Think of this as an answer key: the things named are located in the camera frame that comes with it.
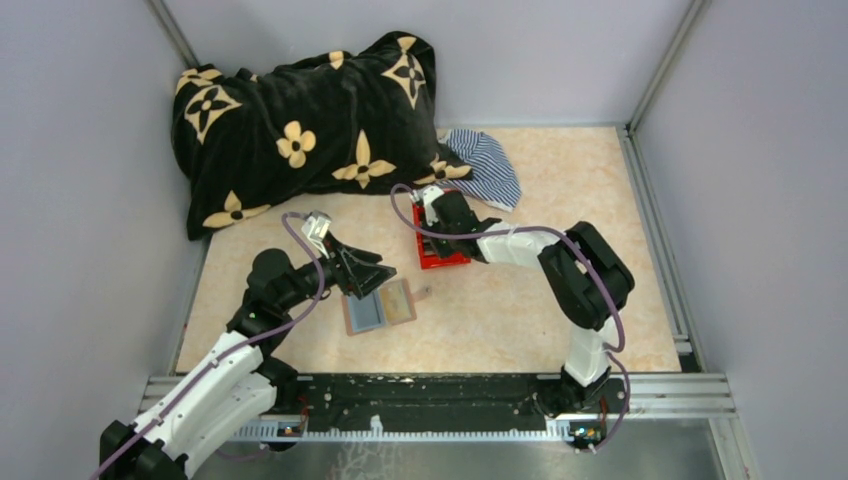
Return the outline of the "pink leather card holder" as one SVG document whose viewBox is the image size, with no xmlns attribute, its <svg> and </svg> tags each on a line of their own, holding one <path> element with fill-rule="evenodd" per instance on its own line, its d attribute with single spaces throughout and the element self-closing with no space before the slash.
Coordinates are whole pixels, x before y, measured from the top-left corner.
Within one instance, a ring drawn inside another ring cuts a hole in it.
<svg viewBox="0 0 848 480">
<path fill-rule="evenodd" d="M 387 282 L 380 286 L 376 291 L 366 296 L 363 299 L 356 297 L 345 296 L 342 300 L 343 314 L 347 334 L 356 336 L 373 330 L 384 327 L 392 327 L 386 319 L 384 312 L 384 295 L 387 287 L 402 284 L 414 304 L 415 319 L 417 319 L 416 304 L 428 299 L 433 289 L 430 285 L 424 285 L 417 289 L 412 289 L 407 279 L 400 279 Z"/>
</svg>

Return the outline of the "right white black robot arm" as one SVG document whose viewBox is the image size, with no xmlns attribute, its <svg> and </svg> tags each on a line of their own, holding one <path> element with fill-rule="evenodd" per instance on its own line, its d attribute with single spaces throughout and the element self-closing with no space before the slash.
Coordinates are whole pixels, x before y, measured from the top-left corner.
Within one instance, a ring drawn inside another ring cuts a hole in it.
<svg viewBox="0 0 848 480">
<path fill-rule="evenodd" d="M 626 345 L 621 311 L 635 287 L 631 271 L 596 227 L 580 221 L 557 230 L 481 220 L 460 192 L 435 185 L 409 195 L 424 215 L 415 230 L 433 242 L 438 256 L 459 253 L 544 274 L 572 323 L 562 366 L 564 401 L 576 412 L 590 411 L 602 398 L 611 354 Z"/>
</svg>

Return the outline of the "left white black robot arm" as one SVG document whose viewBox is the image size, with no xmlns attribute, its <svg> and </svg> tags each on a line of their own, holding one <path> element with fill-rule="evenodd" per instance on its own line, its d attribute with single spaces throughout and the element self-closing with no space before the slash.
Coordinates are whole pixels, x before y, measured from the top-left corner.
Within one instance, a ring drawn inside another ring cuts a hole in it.
<svg viewBox="0 0 848 480">
<path fill-rule="evenodd" d="M 242 305 L 204 358 L 135 420 L 103 431 L 93 478 L 191 479 L 248 422 L 297 406 L 298 373 L 273 352 L 330 289 L 363 299 L 397 271 L 381 255 L 338 241 L 327 215 L 299 214 L 300 233 L 289 223 L 294 216 L 282 223 L 308 263 L 296 268 L 277 248 L 260 252 Z"/>
</svg>

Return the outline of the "red plastic bin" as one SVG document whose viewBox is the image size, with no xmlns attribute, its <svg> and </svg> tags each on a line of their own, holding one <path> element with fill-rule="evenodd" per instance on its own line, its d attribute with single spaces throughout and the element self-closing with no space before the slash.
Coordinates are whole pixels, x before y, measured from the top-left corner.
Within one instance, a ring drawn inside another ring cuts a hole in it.
<svg viewBox="0 0 848 480">
<path fill-rule="evenodd" d="M 438 220 L 435 213 L 428 213 L 421 200 L 412 200 L 414 225 L 427 231 L 436 231 Z M 416 245 L 419 265 L 422 270 L 455 267 L 471 263 L 471 259 L 452 250 L 442 239 L 425 236 L 416 232 Z"/>
</svg>

